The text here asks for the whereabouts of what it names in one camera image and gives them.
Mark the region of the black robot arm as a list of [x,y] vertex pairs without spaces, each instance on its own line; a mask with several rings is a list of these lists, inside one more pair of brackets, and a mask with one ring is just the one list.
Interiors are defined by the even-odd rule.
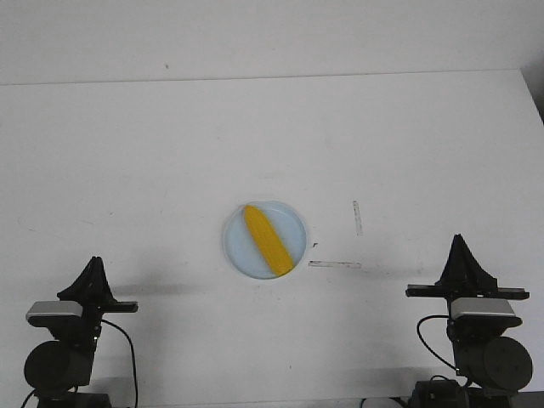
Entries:
[[105,314],[132,314],[136,302],[116,300],[105,274],[103,259],[90,258],[82,273],[52,301],[37,301],[25,314],[33,327],[45,328],[52,339],[37,345],[27,356],[24,377],[39,407],[111,407],[108,394],[81,393],[90,384],[94,356],[107,325],[118,330],[130,348],[134,406],[139,405],[139,384],[134,345],[128,333],[104,318]]
[[511,303],[530,294],[524,288],[501,287],[485,271],[460,234],[453,237],[440,278],[432,285],[409,285],[409,298],[443,298],[445,333],[453,353],[448,366],[466,382],[433,375],[416,382],[409,407],[510,407],[513,397],[533,376],[529,351],[506,336],[521,326]]

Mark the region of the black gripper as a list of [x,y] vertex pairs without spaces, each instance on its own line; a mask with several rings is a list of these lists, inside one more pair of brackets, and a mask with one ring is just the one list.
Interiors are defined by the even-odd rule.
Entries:
[[[444,287],[452,286],[458,281],[456,269],[459,257],[464,280],[475,291]],[[498,287],[497,279],[479,265],[460,234],[454,235],[443,272],[435,284],[409,285],[405,294],[409,298],[444,298],[447,302],[448,319],[450,320],[449,336],[501,336],[506,330],[515,328],[497,326],[481,318],[468,319],[467,321],[453,320],[450,317],[450,306],[458,298],[500,298],[506,299],[510,303],[510,301],[522,301],[530,297],[530,294],[523,288]]]
[[[94,266],[96,264],[98,303],[88,302],[94,295]],[[131,314],[139,309],[137,302],[119,302],[111,291],[101,257],[91,257],[76,280],[57,293],[60,302],[59,326],[56,339],[69,347],[94,353],[101,335],[104,314]]]

